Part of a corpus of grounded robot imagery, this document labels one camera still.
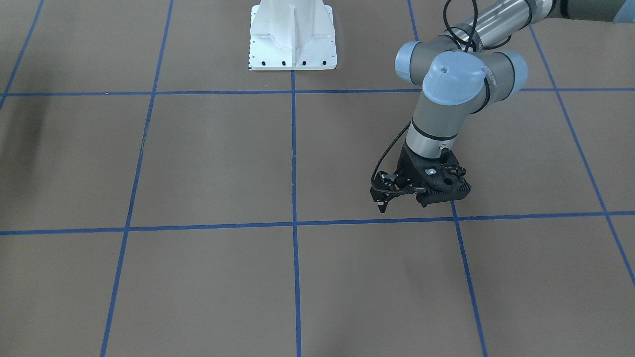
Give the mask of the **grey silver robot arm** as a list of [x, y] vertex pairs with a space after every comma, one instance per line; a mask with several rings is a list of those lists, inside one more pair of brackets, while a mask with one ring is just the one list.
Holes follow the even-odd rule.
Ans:
[[471, 190], [452, 147], [468, 115], [505, 100], [528, 79], [525, 59], [502, 51], [517, 31], [547, 18], [632, 23], [632, 0], [497, 0], [473, 18], [449, 25], [429, 42], [412, 41], [395, 57], [395, 72], [422, 92], [393, 174], [373, 172], [371, 195], [388, 202], [414, 194], [422, 206], [464, 199]]

